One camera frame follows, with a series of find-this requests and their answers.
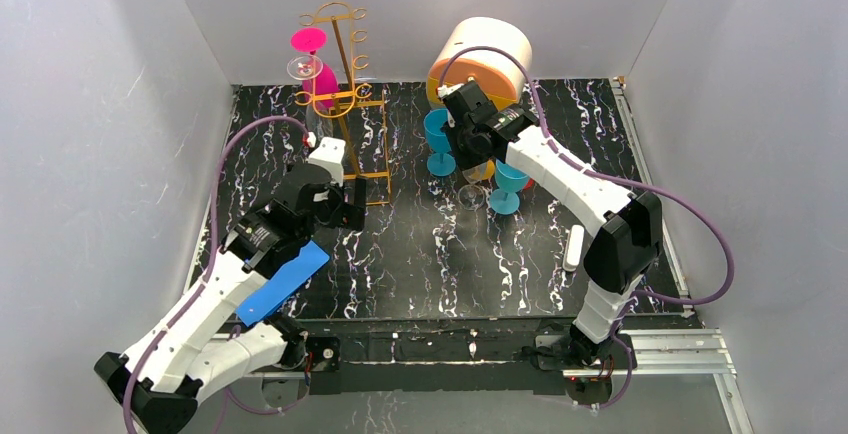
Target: black table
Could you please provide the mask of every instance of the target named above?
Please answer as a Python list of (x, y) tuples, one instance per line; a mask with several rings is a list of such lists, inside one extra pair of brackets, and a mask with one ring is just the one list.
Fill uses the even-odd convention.
[[(272, 114), (303, 120), (304, 108), (294, 103), (297, 89), (241, 87), (230, 134)], [(430, 150), (423, 119), (430, 107), (424, 83), (375, 84), (374, 90), (375, 98), (382, 93), (386, 99), (387, 131), (381, 130), (378, 108), (351, 113), (348, 123), (353, 139), (359, 140), (356, 148), (365, 171), (383, 162), (381, 141), (388, 136), (393, 202), (369, 207), (361, 233), (318, 233), (315, 241), (334, 261), (284, 311), (299, 319), (575, 316), (587, 277), (582, 270), (567, 274), (560, 266), (567, 230), (577, 219), (538, 186), (521, 194), (521, 207), (511, 216), (495, 215), (485, 206), (462, 209), (456, 194), (464, 183), (461, 175), (435, 178), (426, 168)], [(607, 80), (541, 81), (540, 94), (550, 130), (564, 146), (600, 172), (639, 178)], [(221, 176), (220, 232), (257, 198), (267, 199), (285, 182), (286, 163), (303, 160), (300, 144), (300, 134), (291, 137), (281, 123), (248, 136)], [(372, 183), (369, 195), (385, 195), (385, 186)], [(207, 256), (200, 258), (203, 265)], [(665, 256), (644, 283), (677, 296)], [(679, 311), (678, 306), (644, 300), (636, 307), (640, 313)]]

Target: white wall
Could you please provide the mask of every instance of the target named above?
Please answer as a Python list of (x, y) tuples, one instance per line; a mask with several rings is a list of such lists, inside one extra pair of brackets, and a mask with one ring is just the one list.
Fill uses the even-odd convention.
[(231, 91), (183, 0), (0, 0), (0, 425), (123, 431), (92, 367), (177, 298)]
[[(721, 327), (754, 429), (844, 432), (848, 415), (848, 0), (669, 0), (628, 97), (658, 184), (714, 216), (738, 258)], [(697, 295), (724, 262), (674, 212)]]
[(472, 16), (520, 27), (536, 76), (626, 74), (666, 0), (186, 0), (227, 78), (247, 85), (294, 82), (285, 68), (298, 16), (330, 1), (368, 9), (361, 46), (371, 67), (362, 76), (420, 81), (453, 28)]

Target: purple cable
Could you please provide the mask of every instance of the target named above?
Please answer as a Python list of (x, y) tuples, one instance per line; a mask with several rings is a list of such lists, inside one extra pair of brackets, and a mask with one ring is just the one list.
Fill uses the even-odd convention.
[(233, 339), (237, 338), (240, 335), (241, 335), (241, 324), (236, 324), (235, 326), (233, 326), (233, 329), (230, 331), (230, 335), (227, 336), (227, 340), (232, 341)]
[(224, 403), (221, 405), (221, 413), (218, 414), (218, 422), (215, 423), (215, 427), (212, 429), (212, 434), (218, 434), (221, 426), (224, 425), (224, 418), (227, 417), (227, 404), (229, 403), (230, 398), (224, 395)]
[(124, 425), (127, 428), (127, 432), (129, 434), (138, 434), (135, 426), (133, 425), (132, 418), (132, 395), (133, 395), (133, 387), (135, 387), (135, 383), (138, 381), (138, 376), (141, 373), (142, 368), (144, 367), (147, 360), (150, 358), (150, 355), (153, 354), (153, 351), (156, 350), (156, 347), (162, 341), (162, 338), (165, 337), (165, 334), (168, 332), (168, 329), (174, 327), (177, 321), (180, 320), (181, 317), (191, 308), (192, 305), (197, 301), (201, 294), (203, 294), (204, 289), (206, 288), (206, 283), (209, 282), (209, 279), (212, 277), (212, 270), (215, 268), (215, 258), (218, 252), (218, 245), (220, 240), (218, 239), (218, 178), (221, 175), (221, 171), (224, 169), (224, 163), (227, 160), (227, 156), (233, 150), (235, 145), (247, 135), (248, 132), (253, 130), (254, 128), (261, 126), (263, 124), (269, 124), (275, 121), (283, 121), (288, 122), (289, 124), (294, 124), (295, 127), (303, 131), (304, 137), (309, 134), (309, 131), (306, 130), (306, 126), (303, 125), (302, 122), (297, 119), (288, 117), (288, 116), (268, 116), (263, 117), (262, 119), (257, 119), (247, 126), (245, 126), (242, 130), (237, 132), (232, 139), (224, 146), (224, 150), (221, 153), (221, 157), (218, 159), (218, 164), (215, 166), (215, 178), (212, 180), (212, 187), (210, 188), (210, 206), (209, 206), (209, 264), (206, 266), (206, 271), (201, 276), (202, 283), (197, 287), (197, 290), (194, 291), (194, 294), (189, 297), (188, 301), (183, 305), (180, 310), (178, 310), (174, 317), (168, 320), (165, 323), (165, 329), (159, 331), (156, 336), (153, 338), (153, 341), (150, 342), (150, 345), (147, 346), (147, 349), (144, 350), (141, 357), (138, 359), (138, 363), (133, 369), (133, 372), (130, 373), (130, 378), (127, 381), (127, 387), (124, 389), (124, 398), (123, 398), (123, 412), (124, 412)]
[(624, 397), (624, 393), (627, 392), (627, 388), (630, 387), (630, 380), (633, 378), (633, 359), (631, 358), (632, 349), (630, 349), (630, 347), (628, 347), (627, 344), (624, 341), (622, 341), (621, 339), (618, 338), (618, 328), (620, 328), (621, 324), (624, 323), (625, 314), (627, 313), (628, 310), (630, 310), (631, 307), (633, 307), (633, 303), (635, 303), (635, 302), (636, 302), (636, 298), (631, 297), (630, 300), (628, 300), (624, 304), (624, 307), (621, 308), (621, 312), (619, 313), (620, 315), (619, 315), (618, 319), (616, 319), (616, 321), (613, 323), (612, 327), (610, 328), (610, 333), (609, 333), (609, 336), (610, 336), (610, 339), (612, 339), (612, 342), (621, 346), (621, 348), (624, 349), (624, 355), (627, 356), (627, 376), (624, 378), (624, 384), (622, 384), (621, 389), (619, 389), (618, 392), (615, 393), (615, 396), (613, 396), (607, 402), (604, 402), (602, 404), (598, 404), (599, 409), (604, 409), (604, 408), (610, 407), (611, 405), (618, 402), (622, 397)]
[[(521, 71), (521, 74), (524, 76), (524, 79), (527, 81), (528, 84), (530, 84), (530, 96), (533, 99), (533, 105), (536, 107), (536, 113), (539, 115), (539, 125), (542, 128), (542, 134), (545, 136), (545, 139), (547, 139), (547, 141), (548, 141), (548, 147), (550, 147), (551, 150), (554, 152), (554, 154), (556, 154), (557, 157), (559, 157), (560, 159), (565, 161), (565, 163), (568, 164), (571, 168), (577, 169), (578, 171), (583, 171), (583, 166), (574, 162), (567, 155), (565, 155), (564, 152), (560, 152), (559, 149), (557, 148), (556, 142), (554, 141), (553, 137), (551, 137), (550, 131), (548, 131), (548, 122), (545, 119), (545, 111), (544, 111), (544, 109), (542, 109), (542, 102), (539, 99), (539, 92), (537, 91), (536, 83), (533, 82), (530, 79), (530, 74), (527, 73), (527, 69), (525, 69), (524, 66), (522, 66), (521, 63), (518, 62), (518, 59), (513, 57), (510, 53), (504, 51), (503, 49), (498, 49), (497, 47), (488, 47), (488, 46), (467, 47), (467, 48), (457, 52), (456, 54), (453, 55), (453, 57), (450, 58), (448, 63), (445, 65), (445, 69), (444, 69), (444, 71), (442, 71), (441, 76), (439, 76), (439, 83), (437, 85), (441, 86), (441, 85), (444, 84), (445, 75), (447, 74), (448, 69), (450, 69), (450, 67), (454, 63), (454, 61), (456, 61), (463, 54), (471, 52), (471, 51), (496, 52), (496, 53), (506, 57), (510, 61), (512, 61), (512, 63), (515, 64), (516, 67), (518, 67), (518, 69)], [(681, 206), (683, 206), (684, 208), (686, 208), (686, 210), (688, 210), (689, 212), (694, 214), (695, 217), (700, 219), (700, 221), (703, 222), (704, 225), (707, 226), (707, 228), (713, 233), (713, 235), (715, 236), (719, 245), (721, 245), (721, 249), (724, 251), (725, 259), (727, 259), (727, 274), (726, 274), (725, 279), (724, 279), (724, 284), (722, 284), (721, 287), (716, 292), (714, 292), (713, 294), (711, 294), (707, 297), (700, 298), (700, 299), (678, 299), (676, 297), (666, 296), (666, 295), (663, 295), (663, 294), (657, 294), (655, 292), (649, 292), (649, 291), (639, 289), (639, 290), (633, 291), (634, 296), (638, 295), (638, 296), (652, 297), (654, 299), (659, 299), (663, 302), (668, 302), (669, 304), (679, 304), (679, 305), (687, 305), (687, 306), (700, 306), (700, 305), (707, 304), (707, 303), (715, 301), (716, 299), (723, 296), (730, 289), (730, 285), (733, 283), (733, 277), (734, 277), (735, 272), (736, 272), (736, 263), (733, 260), (733, 252), (730, 249), (730, 244), (728, 243), (727, 238), (724, 236), (724, 234), (722, 234), (722, 232), (718, 229), (718, 227), (711, 220), (709, 220), (707, 218), (707, 216), (703, 212), (701, 212), (698, 208), (696, 208), (695, 206), (690, 204), (688, 201), (681, 199), (677, 195), (672, 194), (672, 193), (668, 192), (667, 190), (665, 190), (661, 187), (651, 186), (649, 184), (645, 184), (645, 183), (642, 183), (642, 182), (631, 181), (629, 179), (623, 179), (623, 178), (620, 178), (620, 177), (610, 176), (610, 175), (607, 175), (607, 174), (601, 174), (600, 172), (595, 172), (595, 171), (592, 171), (592, 170), (585, 170), (585, 171), (583, 171), (583, 173), (585, 175), (592, 177), (592, 178), (595, 178), (595, 179), (601, 179), (601, 180), (604, 180), (604, 181), (609, 181), (609, 182), (612, 182), (614, 184), (618, 184), (619, 186), (635, 188), (635, 189), (644, 189), (646, 191), (651, 191), (655, 194), (659, 194), (660, 196), (671, 199), (672, 201), (674, 201), (674, 202), (680, 204)]]

